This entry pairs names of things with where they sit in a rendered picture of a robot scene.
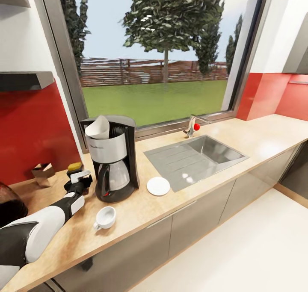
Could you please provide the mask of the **coffee cup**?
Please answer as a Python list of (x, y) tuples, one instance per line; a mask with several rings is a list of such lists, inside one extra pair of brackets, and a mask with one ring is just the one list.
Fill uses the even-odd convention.
[(114, 207), (107, 206), (101, 209), (96, 216), (96, 223), (94, 229), (96, 231), (101, 228), (111, 228), (116, 221), (116, 210)]

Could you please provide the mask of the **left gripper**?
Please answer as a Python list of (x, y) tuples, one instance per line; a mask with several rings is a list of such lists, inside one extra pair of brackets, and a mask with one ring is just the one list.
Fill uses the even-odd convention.
[(64, 188), (66, 191), (69, 191), (72, 187), (79, 187), (82, 189), (82, 193), (83, 193), (83, 190), (85, 188), (88, 188), (90, 187), (91, 183), (93, 182), (92, 180), (92, 176), (89, 175), (87, 177), (83, 177), (83, 178), (80, 178), (80, 181), (78, 181), (77, 183), (74, 183), (72, 184), (71, 181), (68, 181), (65, 185), (64, 185)]

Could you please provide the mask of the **bottle of coffee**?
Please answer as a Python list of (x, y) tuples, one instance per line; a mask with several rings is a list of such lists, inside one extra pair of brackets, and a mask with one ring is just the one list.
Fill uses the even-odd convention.
[[(82, 171), (84, 171), (84, 164), (81, 164), (81, 162), (73, 163), (69, 165), (67, 175), (71, 178), (72, 174), (80, 173)], [(83, 192), (87, 192), (88, 190), (89, 188), (85, 188)]]

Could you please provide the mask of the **electric kettle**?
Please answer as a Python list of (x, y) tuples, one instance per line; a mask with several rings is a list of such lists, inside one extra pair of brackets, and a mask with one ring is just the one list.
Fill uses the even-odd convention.
[(28, 208), (6, 184), (0, 182), (0, 229), (18, 219), (27, 217)]

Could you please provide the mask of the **paper coffee filter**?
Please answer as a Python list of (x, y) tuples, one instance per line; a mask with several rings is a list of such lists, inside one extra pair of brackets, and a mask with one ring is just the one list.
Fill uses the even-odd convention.
[(110, 124), (109, 121), (100, 115), (96, 121), (86, 127), (86, 134), (95, 139), (109, 139)]

